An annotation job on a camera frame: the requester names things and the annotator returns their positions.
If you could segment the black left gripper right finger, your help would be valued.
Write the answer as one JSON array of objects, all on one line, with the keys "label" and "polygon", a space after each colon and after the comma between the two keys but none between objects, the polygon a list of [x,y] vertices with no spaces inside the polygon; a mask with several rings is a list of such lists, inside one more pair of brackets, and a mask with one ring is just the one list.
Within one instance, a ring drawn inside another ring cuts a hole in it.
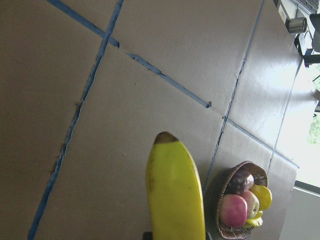
[{"label": "black left gripper right finger", "polygon": [[205,239],[206,239],[206,240],[212,240],[212,237],[211,237],[211,235],[210,235],[209,232],[206,232],[206,233],[205,233]]}]

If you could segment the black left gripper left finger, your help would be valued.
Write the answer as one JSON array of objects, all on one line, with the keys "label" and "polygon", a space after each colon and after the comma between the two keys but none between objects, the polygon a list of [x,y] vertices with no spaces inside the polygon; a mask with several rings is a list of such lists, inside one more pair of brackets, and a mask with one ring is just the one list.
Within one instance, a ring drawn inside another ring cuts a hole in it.
[{"label": "black left gripper left finger", "polygon": [[142,240],[153,240],[153,232],[146,231],[142,234]]}]

